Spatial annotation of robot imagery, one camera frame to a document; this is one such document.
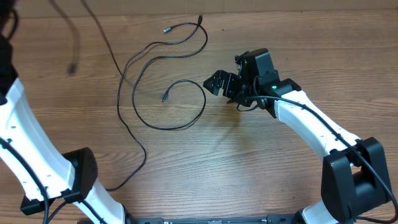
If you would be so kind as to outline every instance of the wooden table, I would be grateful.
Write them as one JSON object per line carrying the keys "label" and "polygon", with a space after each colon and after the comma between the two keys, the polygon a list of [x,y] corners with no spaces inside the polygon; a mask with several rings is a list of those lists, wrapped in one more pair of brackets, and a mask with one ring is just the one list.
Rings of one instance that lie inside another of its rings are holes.
{"label": "wooden table", "polygon": [[[14,65],[37,119],[61,153],[90,147],[99,179],[121,183],[143,159],[142,149],[116,114],[119,74],[90,17],[73,19],[81,35],[80,65],[66,70],[72,36],[61,19],[23,19],[12,41]],[[192,26],[163,35],[197,15],[100,17],[119,66],[149,42],[185,38]],[[216,70],[236,71],[234,55],[266,47],[281,79],[295,80],[313,102],[361,138],[383,143],[394,192],[398,194],[398,10],[205,14],[205,50],[190,58],[155,62],[137,88],[138,110],[150,124],[172,127],[190,121],[203,98],[182,84],[161,102],[176,80],[198,83]],[[158,46],[136,61],[134,82],[152,57],[198,49],[204,35],[177,46]],[[322,164],[289,127],[266,111],[238,113],[227,99],[206,92],[203,116],[179,131],[144,126],[131,105],[132,88],[122,87],[121,114],[148,152],[147,164],[111,195],[135,217],[253,217],[295,213],[320,200]],[[42,214],[19,210],[23,189],[0,163],[0,223],[41,223]],[[61,200],[51,208],[55,209]],[[391,204],[371,211],[393,216]],[[52,223],[85,216],[73,205]]]}

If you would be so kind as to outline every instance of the wooden tabletop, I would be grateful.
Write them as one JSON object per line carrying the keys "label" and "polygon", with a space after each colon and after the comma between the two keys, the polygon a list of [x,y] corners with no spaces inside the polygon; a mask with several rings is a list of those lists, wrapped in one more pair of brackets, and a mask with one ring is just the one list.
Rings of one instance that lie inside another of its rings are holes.
{"label": "wooden tabletop", "polygon": [[[165,27],[196,22],[197,15],[100,17],[116,60],[152,41],[185,38],[193,26],[163,35]],[[81,35],[80,64],[67,73],[73,40],[61,19],[23,19],[12,41],[14,66],[30,105],[61,152],[90,147],[105,187],[119,185],[143,160],[142,149],[116,113],[119,74],[90,17],[73,19]],[[296,81],[312,101],[346,130],[382,142],[394,192],[398,194],[398,10],[205,14],[209,41],[185,59],[162,59],[144,74],[136,91],[140,114],[150,124],[173,127],[193,119],[203,97],[186,83],[162,95],[176,80],[203,83],[216,70],[236,72],[234,56],[268,48],[281,79]],[[182,55],[204,41],[157,46],[129,67],[135,82],[158,55]],[[253,217],[295,213],[320,200],[322,163],[288,126],[267,111],[239,113],[227,99],[206,91],[201,118],[179,131],[144,126],[123,85],[121,115],[148,152],[147,163],[111,195],[135,217]],[[24,191],[0,162],[0,223],[41,223],[19,210]],[[55,209],[62,201],[57,200]],[[389,203],[367,215],[390,218]],[[67,205],[52,223],[85,216]]]}

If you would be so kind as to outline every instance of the metal connector tip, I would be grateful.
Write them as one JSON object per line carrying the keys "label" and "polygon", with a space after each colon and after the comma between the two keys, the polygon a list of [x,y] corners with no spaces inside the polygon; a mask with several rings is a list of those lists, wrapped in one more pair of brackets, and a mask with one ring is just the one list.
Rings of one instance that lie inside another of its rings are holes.
{"label": "metal connector tip", "polygon": [[166,33],[170,32],[171,30],[172,30],[172,28],[168,27],[168,28],[164,29],[163,32],[166,34]]}

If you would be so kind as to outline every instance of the robotic hand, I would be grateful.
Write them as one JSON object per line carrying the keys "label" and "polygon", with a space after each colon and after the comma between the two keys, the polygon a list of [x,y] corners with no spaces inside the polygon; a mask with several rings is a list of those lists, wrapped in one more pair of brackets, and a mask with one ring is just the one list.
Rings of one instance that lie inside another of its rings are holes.
{"label": "robotic hand", "polygon": [[[322,113],[291,79],[280,80],[267,49],[235,56],[239,73],[218,70],[203,86],[243,106],[267,110],[290,126],[323,161],[322,200],[298,212],[294,223],[341,223],[393,199],[384,150],[374,138],[361,140]],[[361,167],[352,174],[350,166]]]}

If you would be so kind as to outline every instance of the table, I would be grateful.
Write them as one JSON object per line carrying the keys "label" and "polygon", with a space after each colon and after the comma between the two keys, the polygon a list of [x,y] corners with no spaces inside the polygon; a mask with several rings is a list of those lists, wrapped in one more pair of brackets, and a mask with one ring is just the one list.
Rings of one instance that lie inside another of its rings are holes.
{"label": "table", "polygon": [[[119,66],[149,42],[185,38],[192,26],[163,35],[165,27],[197,21],[197,15],[99,18]],[[202,83],[216,70],[236,72],[234,56],[266,47],[281,79],[295,80],[338,124],[361,138],[383,143],[394,192],[398,194],[398,10],[305,11],[205,14],[209,35],[204,51],[185,59],[156,61],[136,93],[137,108],[150,124],[187,123],[203,97],[176,80]],[[143,159],[142,149],[116,114],[119,74],[95,23],[74,18],[80,30],[80,64],[67,73],[73,40],[61,19],[23,19],[12,44],[14,66],[30,105],[61,152],[90,147],[105,187],[120,184]],[[204,41],[199,30],[177,46],[158,46],[137,60],[127,79],[136,78],[152,57],[181,55]],[[144,126],[131,105],[132,88],[123,85],[121,115],[148,152],[147,164],[111,195],[135,217],[254,217],[295,213],[320,200],[322,163],[289,127],[266,111],[239,113],[227,99],[206,92],[201,118],[179,131]],[[19,210],[23,189],[0,162],[0,223],[41,223],[42,214]],[[62,201],[57,200],[51,212]],[[393,216],[391,204],[367,215]],[[52,223],[85,216],[73,205]]]}

